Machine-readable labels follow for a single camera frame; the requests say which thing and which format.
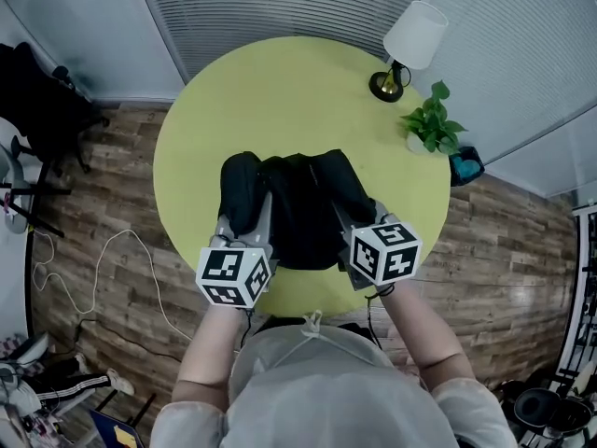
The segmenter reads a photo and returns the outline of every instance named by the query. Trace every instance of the white sneaker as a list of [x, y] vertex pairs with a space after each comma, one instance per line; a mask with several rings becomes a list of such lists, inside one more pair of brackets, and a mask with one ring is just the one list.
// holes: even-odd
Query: white sneaker
[[75, 359], [78, 362], [78, 370], [81, 372], [81, 375], [89, 375], [90, 368], [87, 366], [87, 359], [83, 354], [76, 354]]
[[108, 369], [105, 373], [108, 378], [110, 379], [110, 384], [112, 388], [118, 390], [119, 392], [125, 393], [126, 395], [134, 395], [134, 386], [132, 383], [129, 382], [126, 378], [121, 377], [118, 375], [118, 372], [114, 369]]

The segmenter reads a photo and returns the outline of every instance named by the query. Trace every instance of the table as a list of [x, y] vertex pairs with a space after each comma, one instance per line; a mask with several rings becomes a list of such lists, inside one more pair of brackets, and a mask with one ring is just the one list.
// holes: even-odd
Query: table
[[[450, 168], [444, 156], [406, 148], [400, 116], [423, 100], [407, 87], [395, 104], [369, 92], [368, 79], [387, 69], [349, 45], [307, 36], [263, 40], [211, 63], [184, 88], [168, 112], [154, 158], [161, 222], [194, 270], [214, 233], [219, 174], [231, 155], [253, 151], [262, 160], [340, 148], [365, 191], [423, 238], [423, 261], [448, 210]], [[278, 316], [320, 309], [325, 315], [366, 304], [348, 275], [279, 268], [257, 308]]]

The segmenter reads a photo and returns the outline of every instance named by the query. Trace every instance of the wooden floor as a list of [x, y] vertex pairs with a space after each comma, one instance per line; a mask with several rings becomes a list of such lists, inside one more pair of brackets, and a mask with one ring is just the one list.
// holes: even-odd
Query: wooden floor
[[[192, 334], [206, 310], [194, 272], [175, 252], [160, 224], [152, 188], [153, 151], [164, 110], [111, 110], [107, 129], [88, 132], [83, 143], [91, 173], [67, 161], [64, 176], [51, 179], [71, 188], [69, 197], [45, 198], [42, 216], [60, 226], [55, 260], [40, 267], [62, 275], [83, 312], [92, 304], [95, 264], [107, 239], [135, 230], [147, 244], [171, 321]], [[47, 238], [35, 236], [34, 261], [47, 260]], [[547, 202], [484, 176], [453, 189], [446, 225], [418, 271], [416, 285], [458, 334], [478, 378], [488, 384], [522, 378], [553, 363], [560, 350], [574, 282], [576, 228], [570, 204]], [[32, 295], [36, 330], [48, 330], [58, 349], [76, 349], [99, 370], [112, 367], [129, 378], [137, 394], [117, 395], [108, 414], [125, 420], [152, 393], [156, 402], [139, 426], [147, 441], [159, 408], [169, 398], [187, 340], [164, 321], [145, 250], [125, 234], [110, 243], [100, 267], [95, 311], [79, 315], [56, 278]], [[403, 344], [379, 303], [373, 324], [396, 365], [408, 363]], [[329, 323], [366, 322], [364, 310]], [[107, 395], [100, 390], [65, 417], [64, 431], [79, 436], [91, 421], [86, 409]]]

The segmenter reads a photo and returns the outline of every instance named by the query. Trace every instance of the black chair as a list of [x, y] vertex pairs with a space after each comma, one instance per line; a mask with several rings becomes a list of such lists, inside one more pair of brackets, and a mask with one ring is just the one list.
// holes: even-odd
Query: black chair
[[34, 154], [51, 163], [56, 175], [66, 153], [75, 153], [85, 173], [78, 135], [90, 126], [109, 120], [76, 92], [68, 70], [58, 66], [52, 76], [39, 67], [27, 43], [16, 48], [0, 45], [0, 118], [10, 121], [31, 146], [22, 147], [15, 138], [11, 150]]

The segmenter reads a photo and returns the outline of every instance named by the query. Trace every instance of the window blinds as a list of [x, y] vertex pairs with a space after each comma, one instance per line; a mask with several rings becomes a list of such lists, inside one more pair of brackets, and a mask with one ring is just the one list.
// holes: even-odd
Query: window blinds
[[497, 159], [597, 102], [596, 1], [430, 0], [450, 26], [415, 87], [443, 79], [450, 119]]
[[383, 56], [382, 37], [412, 0], [147, 0], [186, 79], [258, 40], [313, 35]]

